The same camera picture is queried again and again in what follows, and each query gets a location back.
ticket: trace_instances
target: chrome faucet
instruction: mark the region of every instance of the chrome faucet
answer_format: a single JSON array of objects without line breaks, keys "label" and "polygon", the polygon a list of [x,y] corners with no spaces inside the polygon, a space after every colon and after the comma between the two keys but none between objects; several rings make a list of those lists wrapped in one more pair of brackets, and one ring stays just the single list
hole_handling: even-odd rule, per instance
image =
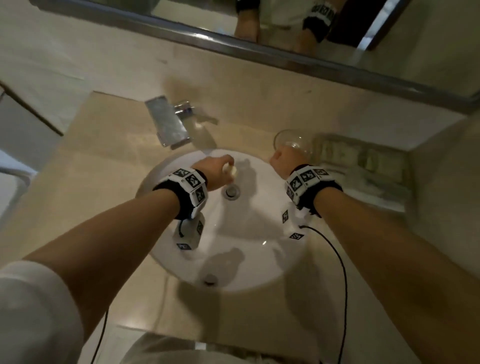
[{"label": "chrome faucet", "polygon": [[145,105],[153,118],[156,134],[163,146],[175,149],[191,141],[183,120],[193,115],[190,102],[171,105],[165,96],[148,100]]}]

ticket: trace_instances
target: mirror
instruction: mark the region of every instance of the mirror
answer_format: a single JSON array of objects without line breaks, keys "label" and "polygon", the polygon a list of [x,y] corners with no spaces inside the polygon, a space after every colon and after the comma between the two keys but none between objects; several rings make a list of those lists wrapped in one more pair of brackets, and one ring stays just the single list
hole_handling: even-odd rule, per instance
[{"label": "mirror", "polygon": [[[45,9],[465,113],[480,106],[476,1],[30,1]],[[72,8],[67,11],[60,3]],[[152,25],[162,33],[153,34]],[[165,29],[177,35],[169,37]]]}]

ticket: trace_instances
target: countertop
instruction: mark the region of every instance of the countertop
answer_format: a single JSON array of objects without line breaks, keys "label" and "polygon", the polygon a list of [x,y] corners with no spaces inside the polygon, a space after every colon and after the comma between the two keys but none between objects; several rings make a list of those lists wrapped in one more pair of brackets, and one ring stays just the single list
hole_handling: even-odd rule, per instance
[{"label": "countertop", "polygon": [[[275,133],[205,121],[202,137],[163,148],[144,103],[92,93],[51,161],[0,232],[0,264],[22,258],[75,225],[135,196],[142,179],[166,157],[224,148],[268,161]],[[332,232],[348,272],[344,363],[417,363]],[[344,286],[331,248],[317,238],[283,278],[243,293],[211,293],[182,283],[148,256],[115,298],[118,325],[203,342],[336,362],[343,331]]]}]

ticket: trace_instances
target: sink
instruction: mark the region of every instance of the sink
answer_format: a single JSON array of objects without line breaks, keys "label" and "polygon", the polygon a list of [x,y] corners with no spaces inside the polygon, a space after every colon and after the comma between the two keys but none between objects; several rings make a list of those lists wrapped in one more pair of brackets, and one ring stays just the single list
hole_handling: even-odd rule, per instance
[{"label": "sink", "polygon": [[259,158],[231,150],[195,151],[157,165],[142,182],[137,196],[178,168],[191,166],[207,155],[230,154],[238,176],[237,195],[228,198],[226,187],[209,192],[202,210],[204,228],[196,249],[181,250],[175,244],[178,221],[174,220],[158,239],[151,256],[182,281],[209,290],[241,291],[280,278],[305,252],[307,232],[291,238],[282,214],[296,209],[287,197],[284,182]]}]

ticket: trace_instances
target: person's left hand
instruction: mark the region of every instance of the person's left hand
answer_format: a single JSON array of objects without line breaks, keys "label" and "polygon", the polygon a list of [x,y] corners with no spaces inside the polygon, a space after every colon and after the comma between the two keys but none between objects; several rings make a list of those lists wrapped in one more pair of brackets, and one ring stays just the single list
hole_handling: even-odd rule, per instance
[{"label": "person's left hand", "polygon": [[233,166],[235,160],[228,154],[223,157],[207,157],[196,162],[192,168],[203,172],[208,180],[207,190],[214,191],[226,184],[233,183],[233,177],[222,170],[226,163]]}]

